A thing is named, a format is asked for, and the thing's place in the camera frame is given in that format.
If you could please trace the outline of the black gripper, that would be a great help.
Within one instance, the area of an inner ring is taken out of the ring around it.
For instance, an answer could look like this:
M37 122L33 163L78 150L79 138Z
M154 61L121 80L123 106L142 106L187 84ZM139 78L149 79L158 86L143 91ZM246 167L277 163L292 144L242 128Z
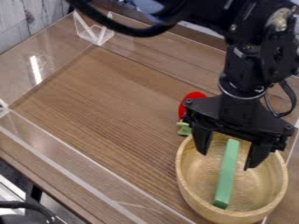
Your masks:
M190 93L182 101L182 119L191 127L197 150L207 155L215 132L250 141L245 170L257 168L272 152L284 151L296 126L285 120L296 109L296 92L284 84L292 108L277 111L266 93L241 98L222 93L207 97Z

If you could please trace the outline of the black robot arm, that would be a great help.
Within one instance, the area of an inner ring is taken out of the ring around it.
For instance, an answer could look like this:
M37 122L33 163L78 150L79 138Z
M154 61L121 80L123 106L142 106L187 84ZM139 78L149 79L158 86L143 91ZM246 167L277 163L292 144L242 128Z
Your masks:
M183 120L191 127L198 152L207 154L213 134L223 133L251 142L245 168L258 167L273 152L286 148L296 132L277 112L267 90L280 85L297 105L286 79L299 74L299 39L296 36L293 0L134 0L154 21L130 27L109 18L90 0L67 0L75 9L109 29L150 38L189 21L210 28L227 43L226 65L219 76L221 95L183 101Z

